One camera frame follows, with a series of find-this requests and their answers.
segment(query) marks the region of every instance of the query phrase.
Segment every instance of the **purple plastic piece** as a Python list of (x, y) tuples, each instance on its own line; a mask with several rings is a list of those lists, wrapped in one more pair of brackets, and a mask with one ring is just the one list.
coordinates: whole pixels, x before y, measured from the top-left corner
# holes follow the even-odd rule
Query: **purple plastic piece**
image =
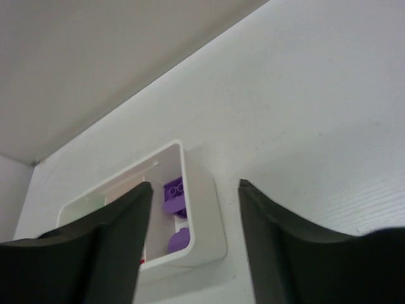
[(163, 209), (167, 213), (173, 214), (185, 209), (184, 195), (177, 196), (176, 198), (170, 199), (163, 203)]
[(183, 178), (179, 177), (164, 186), (165, 188), (165, 202), (163, 209), (170, 214), (176, 214), (182, 219), (187, 218), (185, 209)]
[(190, 244), (190, 229), (181, 228), (180, 231), (174, 233), (169, 241), (168, 253), (173, 253), (186, 248)]

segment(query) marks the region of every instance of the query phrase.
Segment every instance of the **white plastic container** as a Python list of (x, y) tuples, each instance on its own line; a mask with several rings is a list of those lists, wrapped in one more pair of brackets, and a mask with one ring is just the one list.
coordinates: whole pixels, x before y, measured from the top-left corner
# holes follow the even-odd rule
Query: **white plastic container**
[[(187, 219), (167, 214), (163, 186), (182, 176)], [(102, 182), (86, 195), (66, 204), (58, 226), (72, 222), (111, 203), (142, 181), (152, 184), (154, 194), (144, 248), (146, 262), (140, 267), (139, 284), (190, 271), (198, 265), (223, 258), (227, 251), (213, 176), (190, 159), (180, 141), (173, 141)], [(180, 228), (189, 227), (190, 243), (168, 254), (168, 242)]]

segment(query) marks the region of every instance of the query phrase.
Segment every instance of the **purple toy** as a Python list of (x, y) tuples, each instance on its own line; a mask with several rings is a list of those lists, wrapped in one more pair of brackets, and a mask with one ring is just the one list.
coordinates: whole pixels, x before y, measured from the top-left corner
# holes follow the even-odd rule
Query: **purple toy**
[(174, 233), (168, 245), (168, 253), (173, 253), (186, 248), (190, 243), (190, 229), (181, 228), (180, 231)]
[(182, 219), (187, 218), (185, 209), (183, 178), (179, 177), (164, 186), (165, 202), (163, 209), (169, 214), (176, 214)]

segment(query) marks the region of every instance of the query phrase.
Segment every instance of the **white box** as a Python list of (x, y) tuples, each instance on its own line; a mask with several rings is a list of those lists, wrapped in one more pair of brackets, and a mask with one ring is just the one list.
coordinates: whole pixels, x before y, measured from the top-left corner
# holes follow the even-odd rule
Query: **white box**
[[(183, 178), (187, 219), (163, 209), (168, 182)], [(151, 183), (154, 193), (144, 248), (146, 262), (140, 267), (139, 284), (190, 271), (198, 265), (223, 258), (227, 252), (213, 176), (190, 159), (180, 141), (147, 155), (140, 161), (100, 183), (86, 195), (66, 204), (58, 226), (102, 208), (142, 181)], [(167, 253), (168, 242), (182, 227), (190, 229), (190, 243), (183, 250)]]

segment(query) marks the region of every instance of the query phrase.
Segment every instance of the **purple block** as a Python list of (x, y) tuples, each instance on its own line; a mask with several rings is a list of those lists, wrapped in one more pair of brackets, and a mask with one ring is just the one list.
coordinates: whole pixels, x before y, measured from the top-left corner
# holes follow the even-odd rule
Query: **purple block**
[(183, 178), (179, 177), (164, 186), (165, 189), (165, 202), (163, 209), (170, 214), (176, 214), (182, 219), (187, 218), (185, 209), (185, 198), (183, 188)]
[(185, 209), (184, 195), (169, 199), (163, 203), (163, 209), (170, 214), (179, 212)]
[(184, 194), (183, 178), (180, 176), (179, 178), (172, 180), (171, 182), (168, 182), (167, 184), (165, 184), (164, 188), (165, 188), (165, 201), (183, 195)]
[(181, 228), (180, 231), (174, 233), (168, 245), (168, 253), (173, 253), (186, 248), (190, 244), (190, 229)]

